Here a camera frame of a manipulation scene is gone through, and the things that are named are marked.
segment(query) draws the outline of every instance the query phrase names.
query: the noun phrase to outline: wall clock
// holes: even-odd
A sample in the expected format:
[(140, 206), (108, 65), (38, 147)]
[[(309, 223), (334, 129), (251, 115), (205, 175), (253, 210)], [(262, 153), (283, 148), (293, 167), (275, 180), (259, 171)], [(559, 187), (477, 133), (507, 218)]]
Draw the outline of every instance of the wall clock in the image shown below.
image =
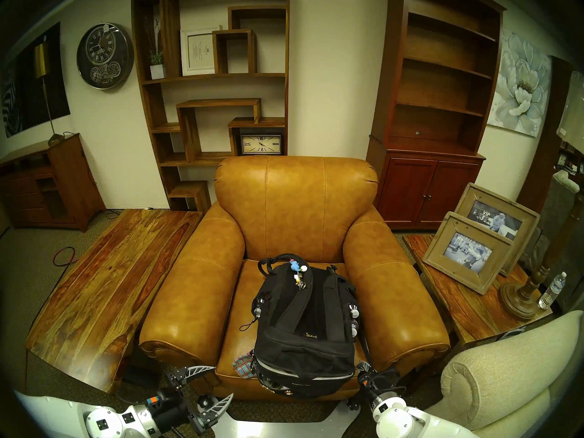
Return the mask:
[(242, 155), (281, 155), (282, 135), (241, 135)]
[(91, 27), (77, 48), (77, 69), (81, 78), (96, 89), (121, 84), (132, 70), (134, 48), (128, 33), (114, 23)]

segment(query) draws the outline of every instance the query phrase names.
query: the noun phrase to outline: black and white painting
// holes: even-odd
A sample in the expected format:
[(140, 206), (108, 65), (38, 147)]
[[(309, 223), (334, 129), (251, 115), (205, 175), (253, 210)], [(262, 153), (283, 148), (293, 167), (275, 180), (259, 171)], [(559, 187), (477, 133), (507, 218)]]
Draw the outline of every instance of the black and white painting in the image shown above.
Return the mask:
[(460, 232), (455, 232), (444, 251), (444, 256), (479, 274), (491, 253), (492, 249)]
[(515, 240), (521, 227), (521, 221), (517, 218), (480, 201), (475, 201), (467, 218), (488, 227), (491, 231), (495, 231), (509, 240)]
[(518, 34), (505, 30), (487, 123), (537, 137), (545, 117), (550, 83), (551, 58)]
[(44, 81), (51, 117), (54, 120), (70, 114), (61, 70), (60, 36), (60, 24), (56, 23), (3, 69), (2, 119), (6, 137), (48, 121), (43, 81), (34, 74), (34, 48), (42, 42), (48, 42), (49, 72), (44, 76)]

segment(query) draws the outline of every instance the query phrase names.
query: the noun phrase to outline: table lamp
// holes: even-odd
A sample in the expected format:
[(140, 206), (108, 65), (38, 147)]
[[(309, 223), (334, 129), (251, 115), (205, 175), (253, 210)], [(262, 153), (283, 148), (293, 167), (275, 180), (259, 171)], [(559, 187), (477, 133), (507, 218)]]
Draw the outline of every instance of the table lamp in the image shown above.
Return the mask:
[[(584, 152), (584, 75), (580, 72), (574, 71), (570, 77), (566, 105), (557, 133), (560, 138), (573, 145), (578, 151)], [(559, 259), (580, 218), (584, 207), (584, 182), (582, 182), (582, 178), (578, 180), (578, 185), (580, 190), (576, 193), (572, 210), (558, 234), (551, 241), (541, 263), (525, 285), (511, 282), (504, 284), (499, 290), (503, 306), (508, 313), (519, 320), (529, 321), (537, 312), (537, 300), (533, 292), (547, 278), (550, 267)]]
[(52, 126), (51, 110), (48, 107), (47, 100), (47, 87), (44, 84), (44, 76), (50, 72), (50, 64), (48, 62), (48, 42), (45, 40), (43, 43), (37, 45), (34, 48), (34, 76), (43, 79), (43, 94), (44, 102), (47, 104), (48, 119), (51, 122), (52, 136), (48, 140), (48, 146), (54, 146), (59, 144), (65, 139), (64, 135), (59, 135), (55, 133), (55, 127)]

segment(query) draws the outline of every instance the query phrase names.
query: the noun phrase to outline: gray carpet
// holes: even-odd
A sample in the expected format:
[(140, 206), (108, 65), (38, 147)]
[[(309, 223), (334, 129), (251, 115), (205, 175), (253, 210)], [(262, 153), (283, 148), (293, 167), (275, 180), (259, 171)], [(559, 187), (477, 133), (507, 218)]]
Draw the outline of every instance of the gray carpet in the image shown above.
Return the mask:
[[(59, 278), (62, 268), (52, 264), (52, 257), (64, 246), (73, 246), (76, 257), (83, 254), (91, 243), (112, 222), (103, 214), (91, 222), (89, 230), (82, 234), (67, 229), (13, 229), (10, 228), (0, 238), (0, 273), (2, 282), (0, 362), (13, 387), (25, 391), (25, 348), (24, 343), (29, 328), (43, 303)], [(402, 236), (398, 241), (403, 245)], [(63, 253), (58, 262), (67, 262), (69, 253)], [(139, 349), (134, 352), (136, 365), (152, 364)], [(65, 375), (33, 354), (28, 355), (26, 370), (26, 393), (28, 395), (48, 395), (93, 405), (108, 405), (118, 412), (124, 411), (128, 403), (119, 397), (106, 394), (74, 378)], [(190, 387), (186, 389), (192, 405), (196, 394)], [(122, 382), (118, 396), (130, 402), (144, 402), (154, 394), (152, 390)], [(429, 378), (412, 396), (406, 397), (408, 405), (425, 409), (440, 400), (440, 377)], [(334, 402), (248, 402), (234, 401), (229, 414), (239, 420), (261, 422), (310, 422), (320, 421), (335, 407)], [(186, 425), (179, 430), (186, 437), (196, 434)], [(209, 431), (205, 436), (214, 436)], [(362, 408), (360, 415), (351, 424), (345, 438), (375, 437), (375, 423), (368, 408)]]

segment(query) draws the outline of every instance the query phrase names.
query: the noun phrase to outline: leather armchair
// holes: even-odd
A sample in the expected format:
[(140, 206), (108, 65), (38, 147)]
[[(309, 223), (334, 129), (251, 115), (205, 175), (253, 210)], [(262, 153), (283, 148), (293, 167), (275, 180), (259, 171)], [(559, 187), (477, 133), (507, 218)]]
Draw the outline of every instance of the leather armchair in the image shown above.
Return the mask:
[[(263, 283), (257, 261), (280, 253), (311, 266), (334, 263), (357, 289), (375, 368), (402, 375), (449, 349), (430, 295), (371, 204), (377, 174), (365, 161), (308, 156), (227, 158), (215, 179), (217, 202), (181, 251), (140, 333), (140, 347), (174, 366), (216, 366), (200, 393), (278, 399), (232, 362), (250, 351), (251, 303)], [(356, 343), (355, 361), (364, 360)], [(327, 399), (348, 398), (356, 378)]]

